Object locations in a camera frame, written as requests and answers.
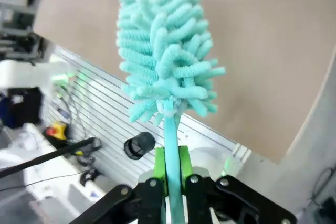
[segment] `red button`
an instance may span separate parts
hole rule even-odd
[[[49,127],[49,128],[47,129],[47,135],[49,135],[49,136],[52,136],[52,135],[54,135],[54,134],[56,134],[56,133],[57,133],[57,129],[56,129],[56,128]]]

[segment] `white machine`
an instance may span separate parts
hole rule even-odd
[[[3,60],[0,62],[0,89],[39,87],[42,93],[50,96],[54,78],[67,76],[71,71],[70,65],[55,55],[46,63]]]

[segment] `wire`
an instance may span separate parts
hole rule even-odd
[[[327,173],[329,172],[328,176],[326,177],[326,179],[321,182],[321,178]],[[317,203],[317,198],[319,197],[319,195],[323,192],[323,190],[325,189],[325,187],[329,184],[332,176],[335,174],[336,170],[334,168],[331,167],[327,167],[325,168],[319,175],[318,179],[316,180],[314,186],[313,186],[313,192],[312,192],[312,196],[310,198],[310,201],[312,203],[314,203],[316,206],[321,207],[321,204]]]
[[[21,132],[21,134],[22,134],[22,133],[29,133],[29,135],[33,136],[33,138],[34,138],[34,140],[35,140],[35,143],[36,143],[36,149],[39,150],[38,141],[37,141],[37,139],[36,139],[36,136],[35,136],[32,132],[30,132],[30,131],[28,131],[28,130],[23,130],[23,131]]]
[[[31,186],[31,185],[34,185],[34,184],[38,184],[38,183],[40,183],[40,182],[44,182],[44,181],[49,181],[49,180],[52,180],[52,179],[55,179],[55,178],[64,178],[64,177],[75,176],[75,175],[82,174],[82,173],[85,173],[85,172],[88,172],[88,171],[90,171],[90,170],[84,170],[83,172],[79,172],[79,173],[75,173],[75,174],[69,174],[69,175],[63,175],[63,176],[56,176],[56,177],[53,177],[53,178],[42,179],[42,180],[39,180],[39,181],[30,183],[30,184],[28,184],[28,185],[20,185],[20,186],[7,187],[7,188],[0,189],[0,193],[1,193],[2,191],[7,191],[7,190],[18,189],[18,188],[25,188],[25,187],[27,187],[27,186]]]
[[[82,126],[83,131],[84,131],[84,137],[83,137],[83,138],[86,138],[86,137],[87,137],[86,128],[84,127],[83,121],[82,121],[82,119],[81,119],[80,116],[79,116],[79,111],[78,111],[77,105],[76,105],[74,99],[72,98],[72,95],[71,95],[71,93],[69,92],[69,90],[68,90],[66,87],[64,87],[64,86],[61,86],[61,88],[68,94],[69,99],[70,99],[70,102],[73,103],[73,107],[75,107],[75,110],[76,110],[76,114],[77,114],[78,122],[80,123],[80,125]]]
[[[78,76],[77,76],[77,81],[80,80],[82,82],[84,82],[82,79],[80,79]],[[84,82],[85,83],[85,94],[83,93],[83,88],[80,88],[80,94],[81,94],[81,97],[85,99],[85,101],[83,99],[81,99],[81,104],[82,103],[90,103],[90,92],[88,92],[88,89],[89,89],[89,83],[88,82]],[[88,132],[88,135],[89,136],[91,134],[91,131],[94,129],[95,125],[96,125],[96,121],[95,120],[91,120],[91,127],[89,129],[87,129],[87,132]]]
[[[86,100],[86,102],[87,102],[87,99],[88,99],[88,96],[90,95],[90,93],[86,93],[85,95],[83,94],[83,89],[84,89],[84,87],[82,87],[81,85],[79,85],[78,83],[77,83],[77,81],[78,80],[81,80],[82,81],[82,79],[80,79],[79,78],[79,75],[81,74],[81,71],[80,70],[78,70],[77,71],[77,74],[76,74],[76,78],[73,80],[73,83],[72,83],[72,90],[73,90],[73,88],[74,88],[74,85],[77,85],[77,87],[80,87],[80,95],[81,95],[81,97],[82,97],[82,99],[80,99],[80,102],[78,102],[78,104],[79,104],[79,108],[81,108],[81,107],[83,107],[83,103],[84,103],[84,99]],[[88,83],[87,82],[85,82],[85,89],[87,90],[87,87],[88,87]],[[86,128],[86,132],[85,132],[85,135],[86,135],[86,137],[88,137],[90,134],[91,134],[91,131],[92,131],[92,129],[93,129],[93,127],[94,127],[94,125],[95,125],[95,121],[93,121],[91,124],[89,124],[91,127],[90,127],[90,129],[87,129]]]
[[[63,97],[60,97],[59,98],[61,101],[62,101],[62,103],[65,105],[65,107],[67,108],[67,110],[68,110],[68,112],[69,112],[69,115],[70,115],[70,124],[72,124],[72,120],[73,120],[73,116],[72,116],[72,111],[71,111],[71,109],[70,109],[70,106],[69,106],[69,104],[67,103],[67,101],[63,98]]]

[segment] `microfiber brush head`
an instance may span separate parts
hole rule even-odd
[[[213,68],[217,60],[204,60],[213,42],[200,0],[119,1],[117,46],[125,60],[120,69],[130,74],[122,89],[138,101],[130,120],[146,122],[156,115],[159,124],[164,116],[175,116],[178,124],[189,108],[200,116],[216,112],[210,78],[225,69]],[[173,113],[164,111],[166,99],[173,100]]]

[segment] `gray floor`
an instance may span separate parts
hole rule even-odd
[[[239,179],[286,209],[307,205],[321,171],[336,165],[336,64],[302,137],[279,165],[252,154]],[[336,191],[336,179],[319,200]],[[305,219],[301,223],[309,224]]]

